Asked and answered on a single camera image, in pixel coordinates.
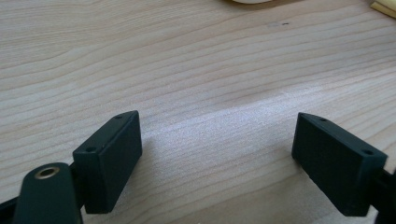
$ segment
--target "screw hole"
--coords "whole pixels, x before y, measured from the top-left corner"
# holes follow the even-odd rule
[[[36,179],[47,179],[54,175],[56,175],[60,171],[59,167],[48,167],[40,170],[39,172],[35,173]]]
[[[372,151],[370,151],[368,149],[364,149],[363,152],[366,153],[367,155],[373,155],[374,154],[374,152],[372,152]]]
[[[86,149],[85,149],[85,151],[87,151],[87,152],[93,152],[93,151],[95,151],[96,150],[96,147],[87,147]]]

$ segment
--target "white object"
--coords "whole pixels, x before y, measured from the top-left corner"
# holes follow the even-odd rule
[[[269,2],[272,0],[234,0],[234,1],[238,2],[238,3],[245,3],[245,4],[257,4],[257,3]]]

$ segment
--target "light wood surface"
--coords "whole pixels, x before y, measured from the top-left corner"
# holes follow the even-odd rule
[[[0,201],[112,116],[143,157],[86,223],[373,223],[343,217],[290,156],[297,113],[396,167],[396,20],[367,0],[0,2]]]

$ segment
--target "yellow sponge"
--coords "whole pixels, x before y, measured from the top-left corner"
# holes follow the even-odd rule
[[[396,18],[396,0],[375,0],[371,7],[390,17]]]

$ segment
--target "wooden table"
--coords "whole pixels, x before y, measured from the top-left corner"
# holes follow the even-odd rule
[[[0,2],[0,201],[112,116],[143,157],[86,223],[373,223],[343,217],[290,156],[300,111],[396,166],[396,20],[368,0]]]

